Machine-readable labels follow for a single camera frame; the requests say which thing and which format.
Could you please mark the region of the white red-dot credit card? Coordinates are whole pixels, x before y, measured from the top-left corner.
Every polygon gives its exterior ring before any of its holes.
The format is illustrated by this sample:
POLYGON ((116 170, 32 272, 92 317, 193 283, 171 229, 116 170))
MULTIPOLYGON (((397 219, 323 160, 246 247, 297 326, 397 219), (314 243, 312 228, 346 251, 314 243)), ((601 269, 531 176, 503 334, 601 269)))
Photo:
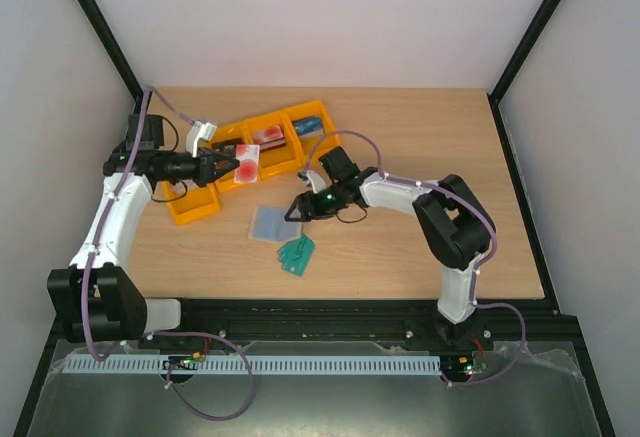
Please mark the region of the white red-dot credit card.
POLYGON ((239 144, 236 146, 235 158, 239 162, 234 171, 234 182, 251 184, 259 177, 260 146, 255 144, 239 144))

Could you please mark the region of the beige leather card holder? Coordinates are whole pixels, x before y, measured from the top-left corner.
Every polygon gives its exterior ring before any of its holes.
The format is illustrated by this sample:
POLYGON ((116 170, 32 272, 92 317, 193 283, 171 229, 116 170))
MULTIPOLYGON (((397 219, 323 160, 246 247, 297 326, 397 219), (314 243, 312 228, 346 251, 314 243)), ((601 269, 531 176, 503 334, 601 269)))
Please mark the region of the beige leather card holder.
POLYGON ((305 225, 284 219, 286 209, 259 206, 256 208, 248 231, 251 240, 269 243, 287 243, 305 235, 305 225))

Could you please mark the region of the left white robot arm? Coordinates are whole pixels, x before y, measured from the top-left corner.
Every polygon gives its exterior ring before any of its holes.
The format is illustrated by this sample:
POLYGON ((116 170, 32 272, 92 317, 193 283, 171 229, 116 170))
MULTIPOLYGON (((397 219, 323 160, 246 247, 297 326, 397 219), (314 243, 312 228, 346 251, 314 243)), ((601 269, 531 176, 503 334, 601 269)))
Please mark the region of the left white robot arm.
POLYGON ((49 274, 47 290, 71 343, 139 339, 180 324, 179 300, 146 299, 128 275, 138 224, 158 183, 205 187, 239 162, 202 147, 216 130, 202 120, 192 123, 185 151, 164 149, 166 121, 130 115, 124 140, 103 164, 101 201, 84 243, 67 267, 49 274))

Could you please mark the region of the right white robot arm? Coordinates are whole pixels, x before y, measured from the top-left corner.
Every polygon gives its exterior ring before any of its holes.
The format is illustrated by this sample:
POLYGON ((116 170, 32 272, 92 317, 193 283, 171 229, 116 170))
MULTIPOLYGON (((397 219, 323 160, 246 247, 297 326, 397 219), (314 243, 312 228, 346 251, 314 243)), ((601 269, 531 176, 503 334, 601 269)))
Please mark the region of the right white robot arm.
POLYGON ((496 226, 466 182, 454 174, 430 181, 394 176, 376 167, 361 170, 340 146, 321 156, 319 163, 328 178, 308 169, 299 172, 309 190, 295 197, 284 220, 326 220, 351 205, 416 217, 442 265, 437 310, 443 320, 436 324, 437 339, 447 348, 460 347, 471 336, 467 319, 477 308, 480 267, 497 250, 496 226))

